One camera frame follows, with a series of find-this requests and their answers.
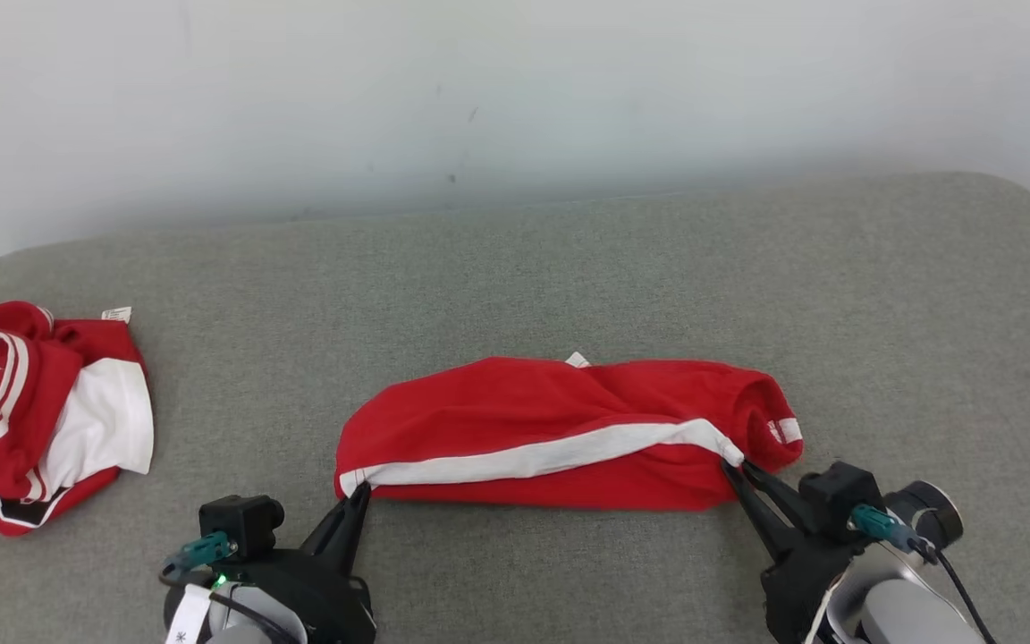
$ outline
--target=gray couch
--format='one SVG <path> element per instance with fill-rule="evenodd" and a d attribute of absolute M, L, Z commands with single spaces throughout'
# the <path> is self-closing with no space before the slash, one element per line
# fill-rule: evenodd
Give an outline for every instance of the gray couch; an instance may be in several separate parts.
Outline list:
<path fill-rule="evenodd" d="M 160 641 L 197 506 L 270 494 L 294 543 L 335 503 L 344 420 L 483 355 L 767 371 L 805 433 L 885 489 L 952 494 L 952 558 L 1001 643 L 1030 641 L 1030 194 L 976 174 L 742 195 L 73 241 L 0 260 L 0 301 L 132 306 L 148 476 L 0 537 L 0 641 Z M 578 512 L 373 502 L 356 573 L 380 640 L 769 641 L 768 564 L 735 505 Z M 943 578 L 929 579 L 947 587 Z"/>

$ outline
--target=teal connector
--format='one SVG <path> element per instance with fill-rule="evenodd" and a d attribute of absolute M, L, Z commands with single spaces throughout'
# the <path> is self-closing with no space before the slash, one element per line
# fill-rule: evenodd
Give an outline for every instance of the teal connector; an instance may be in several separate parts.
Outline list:
<path fill-rule="evenodd" d="M 215 532 L 207 537 L 197 539 L 197 541 L 186 543 L 171 557 L 165 560 L 165 567 L 168 571 L 166 576 L 169 579 L 179 578 L 180 575 L 198 566 L 208 566 L 208 564 L 229 557 L 236 551 L 237 547 L 229 541 L 228 535 L 224 532 Z"/>
<path fill-rule="evenodd" d="M 902 552 L 912 552 L 908 541 L 919 542 L 920 537 L 917 531 L 908 526 L 888 516 L 887 513 L 873 508 L 871 505 L 858 505 L 851 514 L 853 524 L 856 530 L 869 535 L 873 539 L 882 539 Z"/>

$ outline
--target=folded red shirt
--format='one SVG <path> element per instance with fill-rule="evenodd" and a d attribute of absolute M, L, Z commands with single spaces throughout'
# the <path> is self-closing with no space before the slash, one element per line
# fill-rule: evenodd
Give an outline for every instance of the folded red shirt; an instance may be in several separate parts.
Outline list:
<path fill-rule="evenodd" d="M 489 358 L 393 384 L 346 425 L 336 494 L 569 508 L 703 510 L 731 500 L 720 467 L 801 455 L 769 376 L 722 363 L 575 367 Z"/>

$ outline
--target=black cable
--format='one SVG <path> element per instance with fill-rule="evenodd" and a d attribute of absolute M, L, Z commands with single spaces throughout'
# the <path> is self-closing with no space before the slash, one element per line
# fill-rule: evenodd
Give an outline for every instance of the black cable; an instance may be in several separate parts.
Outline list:
<path fill-rule="evenodd" d="M 984 637 L 986 644 L 996 644 L 993 634 L 989 633 L 988 628 L 985 626 L 985 620 L 981 618 L 980 611 L 976 610 L 976 605 L 972 604 L 972 597 L 968 596 L 968 590 L 964 587 L 964 583 L 960 582 L 960 575 L 957 575 L 956 571 L 953 570 L 952 563 L 949 563 L 943 551 L 937 549 L 931 541 L 925 538 L 908 539 L 908 546 L 913 550 L 916 550 L 925 562 L 933 566 L 939 564 L 945 567 L 945 572 L 952 578 L 952 583 L 955 584 L 957 591 L 960 592 L 960 599 L 964 600 L 965 607 L 968 607 L 968 614 L 972 616 L 973 622 L 976 622 L 976 629 L 980 629 L 980 636 Z"/>
<path fill-rule="evenodd" d="M 159 581 L 167 586 L 179 587 L 179 589 L 184 590 L 185 582 L 179 581 L 179 579 L 167 578 L 167 575 L 172 570 L 173 566 L 171 564 L 169 567 L 165 568 L 164 571 L 161 571 L 159 574 Z M 222 607 L 229 608 L 229 610 L 237 611 L 238 613 L 245 615 L 246 618 L 253 620 L 256 622 L 256 626 L 261 628 L 261 631 L 265 632 L 265 634 L 269 636 L 270 640 L 281 641 L 283 644 L 300 644 L 300 640 L 298 640 L 297 637 L 294 637 L 294 634 L 285 631 L 285 628 L 281 626 L 281 624 L 274 622 L 274 620 L 271 620 L 268 616 L 254 611 L 252 608 L 246 607 L 246 605 L 241 604 L 240 602 L 234 602 L 234 600 L 230 600 L 228 597 L 224 597 L 212 591 L 209 592 L 209 600 L 211 602 L 221 604 Z"/>
<path fill-rule="evenodd" d="M 949 563 L 948 557 L 946 557 L 943 551 L 936 551 L 936 558 L 939 560 L 941 566 L 945 567 L 945 572 L 948 576 L 952 578 L 952 583 L 956 584 L 956 589 L 960 594 L 960 599 L 964 600 L 965 607 L 968 607 L 968 613 L 972 615 L 973 622 L 976 622 L 976 628 L 980 629 L 980 635 L 984 637 L 986 643 L 996 644 L 996 640 L 993 640 L 993 634 L 988 633 L 988 628 L 985 626 L 985 620 L 980 618 L 980 612 L 976 611 L 975 605 L 972 604 L 972 597 L 968 597 L 968 591 L 965 590 L 964 584 L 960 583 L 960 577 L 953 571 L 952 564 Z"/>

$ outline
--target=white label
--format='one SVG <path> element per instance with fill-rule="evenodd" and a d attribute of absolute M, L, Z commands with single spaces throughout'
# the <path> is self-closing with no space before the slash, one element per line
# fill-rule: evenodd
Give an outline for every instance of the white label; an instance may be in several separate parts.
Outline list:
<path fill-rule="evenodd" d="M 587 362 L 587 359 L 583 358 L 583 354 L 581 354 L 577 350 L 575 351 L 575 353 L 572 353 L 572 355 L 570 355 L 570 358 L 566 359 L 566 363 L 570 364 L 570 366 L 575 367 L 577 370 L 585 370 L 587 367 L 590 366 L 590 363 Z"/>
<path fill-rule="evenodd" d="M 782 418 L 778 425 L 782 428 L 782 436 L 785 437 L 785 443 L 793 443 L 793 441 L 801 440 L 801 425 L 797 425 L 796 418 Z"/>
<path fill-rule="evenodd" d="M 209 604 L 212 602 L 209 602 L 208 587 L 186 584 L 185 596 L 177 604 L 177 612 L 173 614 L 173 623 L 169 624 L 165 644 L 197 644 L 201 628 L 205 626 Z"/>
<path fill-rule="evenodd" d="M 122 306 L 102 311 L 102 319 L 115 319 L 118 323 L 130 325 L 130 314 L 134 311 L 132 306 Z"/>

